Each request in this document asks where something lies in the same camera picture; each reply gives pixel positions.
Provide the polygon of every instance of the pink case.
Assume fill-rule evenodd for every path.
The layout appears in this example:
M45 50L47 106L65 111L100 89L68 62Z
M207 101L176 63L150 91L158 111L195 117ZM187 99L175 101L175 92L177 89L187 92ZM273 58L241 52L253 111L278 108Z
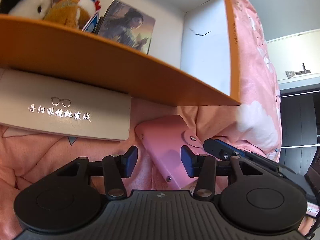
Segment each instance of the pink case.
M135 132L163 178L165 180L167 177L171 178L168 182L171 190L182 189L198 179L187 175L181 162L180 149L183 145L187 145L194 154L206 154L206 152L203 150L202 142L180 115L143 122L137 125Z

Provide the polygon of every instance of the white cabinet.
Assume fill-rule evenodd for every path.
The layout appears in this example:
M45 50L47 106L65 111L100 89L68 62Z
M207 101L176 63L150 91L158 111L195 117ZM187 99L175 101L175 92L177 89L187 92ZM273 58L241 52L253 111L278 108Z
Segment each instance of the white cabinet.
M268 52L279 84L320 76L320 30L297 33L268 41ZM304 63L310 74L288 78L286 71L302 71Z

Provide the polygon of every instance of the metal screw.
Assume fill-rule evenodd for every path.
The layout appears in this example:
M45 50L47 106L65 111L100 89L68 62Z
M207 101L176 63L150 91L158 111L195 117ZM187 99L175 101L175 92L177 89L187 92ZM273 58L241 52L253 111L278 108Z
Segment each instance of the metal screw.
M109 190L108 194L111 197L121 197L124 195L124 191L119 188L113 188L113 189Z
M196 193L199 197L209 197L212 195L212 192L208 189L205 189L205 188L197 190Z

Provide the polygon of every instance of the shelf board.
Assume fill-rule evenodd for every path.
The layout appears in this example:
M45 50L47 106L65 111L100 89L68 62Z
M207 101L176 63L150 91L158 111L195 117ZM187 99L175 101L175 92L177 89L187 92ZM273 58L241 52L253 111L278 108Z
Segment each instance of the shelf board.
M128 93L170 106L240 104L237 98L167 63L95 34L0 15L0 37L1 66Z

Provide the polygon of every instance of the black mount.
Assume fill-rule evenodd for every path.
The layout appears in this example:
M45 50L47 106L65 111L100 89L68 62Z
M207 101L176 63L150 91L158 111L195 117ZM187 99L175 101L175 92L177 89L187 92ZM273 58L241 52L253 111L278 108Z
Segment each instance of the black mount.
M93 220L102 206L127 197L121 178L131 176L138 149L109 155L98 162L79 157L18 194L14 211L22 228L43 233L63 233ZM91 176L103 176L105 195L89 185Z
M79 157L18 194L14 210L24 231L16 240L304 239L297 228L307 205L299 188L240 153L214 153L227 160L181 148L188 176L198 177L193 196L186 190L127 196L121 178L132 174L135 146L99 162ZM104 177L105 195L89 185L91 176ZM216 176L228 176L220 195Z
M193 195L198 200L216 197L215 177L228 176L229 186L216 198L219 210L231 223L248 231L291 231L299 227L306 213L303 191L239 155L231 156L229 162L216 161L183 146L181 160L190 177L199 177Z

